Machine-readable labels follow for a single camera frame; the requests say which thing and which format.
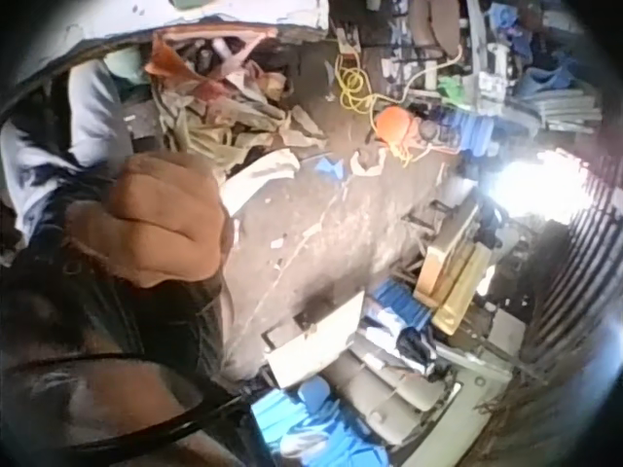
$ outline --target rope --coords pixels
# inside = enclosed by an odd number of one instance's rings
[[[374,122],[374,106],[378,100],[384,100],[392,104],[401,105],[407,100],[409,95],[409,89],[416,81],[417,78],[423,76],[428,71],[440,70],[448,66],[452,66],[461,59],[463,55],[463,49],[458,46],[458,54],[456,57],[440,63],[434,66],[432,69],[423,69],[413,75],[402,93],[401,99],[394,99],[388,95],[380,94],[372,91],[372,85],[370,84],[370,77],[368,73],[361,67],[361,60],[358,54],[354,55],[355,66],[344,66],[345,57],[342,54],[338,54],[335,60],[335,76],[338,84],[340,85],[340,105],[343,108],[355,112],[359,115],[368,115],[370,119],[370,127],[376,132],[377,126]],[[409,163],[419,161],[426,156],[430,151],[436,149],[431,144],[427,144],[421,154],[414,158],[414,156],[403,145],[389,145],[389,151],[403,162],[406,166]]]

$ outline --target hand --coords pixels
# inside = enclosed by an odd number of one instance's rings
[[[184,153],[133,156],[107,202],[75,201],[66,219],[72,244],[144,288],[208,279],[232,242],[207,159]]]

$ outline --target dirt floor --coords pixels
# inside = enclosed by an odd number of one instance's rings
[[[348,168],[370,126],[367,117],[325,98],[324,60],[333,63],[335,49],[326,43],[302,48],[294,100],[327,134],[329,158]],[[367,62],[374,76],[378,58],[368,55]],[[390,157],[380,177],[357,177],[348,168],[338,182],[315,171],[317,161],[302,162],[294,180],[271,182],[237,215],[240,242],[225,269],[236,313],[227,345],[229,377],[256,373],[267,350],[263,333],[309,302],[349,298],[412,250],[413,227],[400,218],[434,198],[444,165],[435,153],[408,167]],[[316,224],[321,232],[305,236]],[[283,246],[272,249],[279,238]]]

